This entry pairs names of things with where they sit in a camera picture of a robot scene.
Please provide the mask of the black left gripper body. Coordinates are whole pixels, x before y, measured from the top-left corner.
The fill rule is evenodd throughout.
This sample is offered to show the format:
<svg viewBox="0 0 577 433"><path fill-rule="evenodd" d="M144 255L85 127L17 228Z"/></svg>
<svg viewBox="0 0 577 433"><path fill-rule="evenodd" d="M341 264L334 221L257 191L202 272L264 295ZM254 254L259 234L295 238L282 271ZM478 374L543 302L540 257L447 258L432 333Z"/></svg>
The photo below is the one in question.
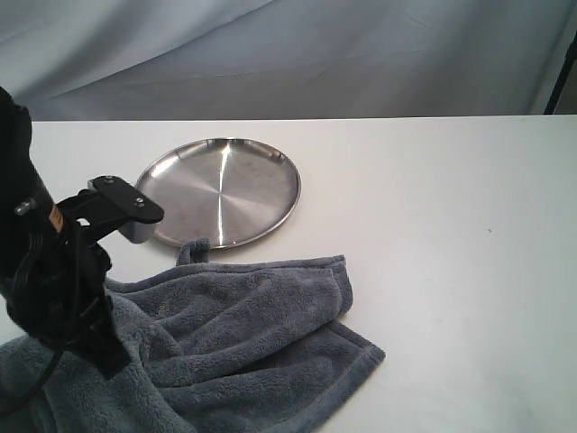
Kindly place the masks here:
<svg viewBox="0 0 577 433"><path fill-rule="evenodd" d="M112 264L97 243L98 231L76 220L65 220L58 230L34 214L16 220L27 235L27 250L14 276L5 280L9 316L53 352L71 352L113 378L131 360L105 293Z"/></svg>

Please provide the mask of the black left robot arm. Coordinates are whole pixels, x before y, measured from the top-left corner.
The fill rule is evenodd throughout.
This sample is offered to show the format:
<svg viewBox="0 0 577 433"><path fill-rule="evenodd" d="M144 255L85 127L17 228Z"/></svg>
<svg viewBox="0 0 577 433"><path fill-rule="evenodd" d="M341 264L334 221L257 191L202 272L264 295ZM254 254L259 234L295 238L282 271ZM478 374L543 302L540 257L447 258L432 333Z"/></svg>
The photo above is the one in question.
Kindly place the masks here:
<svg viewBox="0 0 577 433"><path fill-rule="evenodd" d="M1 294L10 319L111 379L130 356L105 293L109 255L60 209L32 164L32 119L1 92Z"/></svg>

